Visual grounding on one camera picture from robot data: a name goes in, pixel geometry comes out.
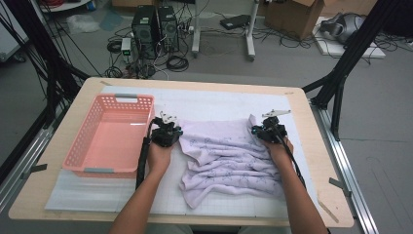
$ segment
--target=hand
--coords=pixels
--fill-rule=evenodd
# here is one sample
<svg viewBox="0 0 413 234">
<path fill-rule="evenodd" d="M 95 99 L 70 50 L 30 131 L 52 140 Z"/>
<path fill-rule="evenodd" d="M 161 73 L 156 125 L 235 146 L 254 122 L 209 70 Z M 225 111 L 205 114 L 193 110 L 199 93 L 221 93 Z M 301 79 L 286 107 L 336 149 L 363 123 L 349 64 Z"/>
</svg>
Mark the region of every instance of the hand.
<svg viewBox="0 0 413 234">
<path fill-rule="evenodd" d="M 288 146 L 291 153 L 293 153 L 294 145 L 292 145 L 288 137 L 285 137 L 283 140 Z M 283 165 L 291 165 L 291 159 L 281 143 L 269 143 L 266 141 L 263 141 L 263 143 L 265 146 L 267 146 L 267 148 L 270 149 L 271 157 L 278 167 L 282 167 Z"/>
<path fill-rule="evenodd" d="M 168 169 L 172 150 L 173 146 L 161 147 L 156 143 L 151 143 L 148 153 L 149 173 L 156 173 L 163 176 Z"/>
</svg>

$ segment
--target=forearm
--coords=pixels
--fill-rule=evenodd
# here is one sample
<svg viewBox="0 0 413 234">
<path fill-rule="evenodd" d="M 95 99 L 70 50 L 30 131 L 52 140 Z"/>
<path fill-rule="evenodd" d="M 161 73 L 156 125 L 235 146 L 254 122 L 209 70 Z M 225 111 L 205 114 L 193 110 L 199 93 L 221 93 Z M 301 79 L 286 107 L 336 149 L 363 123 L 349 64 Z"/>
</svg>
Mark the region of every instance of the forearm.
<svg viewBox="0 0 413 234">
<path fill-rule="evenodd" d="M 109 233 L 145 232 L 149 212 L 162 179 L 159 173 L 149 173 L 116 217 Z"/>
<path fill-rule="evenodd" d="M 289 159 L 277 165 L 282 176 L 282 187 L 292 233 L 327 233 L 316 206 L 293 170 Z"/>
</svg>

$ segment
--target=table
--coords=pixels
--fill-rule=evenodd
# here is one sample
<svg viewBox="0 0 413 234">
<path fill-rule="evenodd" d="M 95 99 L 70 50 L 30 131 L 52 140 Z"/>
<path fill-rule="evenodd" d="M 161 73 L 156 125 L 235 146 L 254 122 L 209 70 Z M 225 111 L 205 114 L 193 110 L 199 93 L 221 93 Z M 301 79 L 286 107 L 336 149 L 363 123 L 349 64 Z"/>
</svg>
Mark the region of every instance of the table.
<svg viewBox="0 0 413 234">
<path fill-rule="evenodd" d="M 320 214 L 322 219 L 328 227 L 350 227 L 354 224 L 353 216 L 342 190 L 328 183 L 331 177 L 337 179 L 337 175 L 334 172 L 307 98 L 301 89 L 110 78 L 90 78 L 86 81 L 38 162 L 38 165 L 48 164 L 48 168 L 45 171 L 37 172 L 30 176 L 9 211 L 10 218 L 37 220 L 114 220 L 117 214 L 113 213 L 52 212 L 44 210 L 51 191 L 55 186 L 57 175 L 70 144 L 75 138 L 94 96 L 100 93 L 105 86 L 286 96 L 291 110 L 295 113 L 294 121 L 300 134 L 302 147 L 307 157 L 306 160 L 316 187 L 319 204 L 321 206 Z M 166 214 L 151 214 L 148 221 L 204 225 L 288 225 L 288 222 L 285 220 L 274 220 L 273 218 Z"/>
<path fill-rule="evenodd" d="M 201 27 L 200 27 L 200 13 L 206 5 L 200 4 L 200 0 L 195 0 L 195 24 L 194 24 L 194 36 L 192 40 L 192 54 L 196 58 L 198 56 L 198 52 L 200 51 L 200 38 L 201 38 Z M 251 60 L 255 59 L 255 50 L 254 50 L 254 43 L 252 41 L 252 31 L 255 25 L 255 18 L 257 16 L 259 6 L 259 0 L 253 0 L 252 8 L 251 8 L 251 15 L 249 20 L 248 30 L 245 34 L 246 39 L 246 46 L 248 49 L 248 56 Z"/>
</svg>

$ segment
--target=person's left hand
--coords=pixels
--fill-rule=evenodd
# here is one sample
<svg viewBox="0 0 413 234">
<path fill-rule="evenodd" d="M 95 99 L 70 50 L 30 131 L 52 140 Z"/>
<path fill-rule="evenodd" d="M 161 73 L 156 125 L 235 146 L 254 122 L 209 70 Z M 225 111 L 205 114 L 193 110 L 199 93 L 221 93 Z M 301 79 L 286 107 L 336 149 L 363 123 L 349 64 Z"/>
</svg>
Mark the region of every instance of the person's left hand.
<svg viewBox="0 0 413 234">
<path fill-rule="evenodd" d="M 151 143 L 148 153 L 149 172 L 164 175 L 170 163 L 171 147 L 161 147 L 156 143 Z"/>
</svg>

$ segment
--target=lavender towel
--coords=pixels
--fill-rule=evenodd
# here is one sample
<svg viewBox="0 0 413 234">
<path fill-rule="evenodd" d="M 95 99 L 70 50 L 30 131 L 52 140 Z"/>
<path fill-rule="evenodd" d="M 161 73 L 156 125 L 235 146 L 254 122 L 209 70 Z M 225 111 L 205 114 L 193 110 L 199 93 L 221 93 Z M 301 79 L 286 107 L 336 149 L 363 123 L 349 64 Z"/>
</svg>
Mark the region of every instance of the lavender towel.
<svg viewBox="0 0 413 234">
<path fill-rule="evenodd" d="M 194 158 L 180 188 L 195 209 L 208 192 L 282 197 L 281 178 L 268 149 L 250 129 L 255 117 L 236 121 L 181 120 L 182 151 Z"/>
</svg>

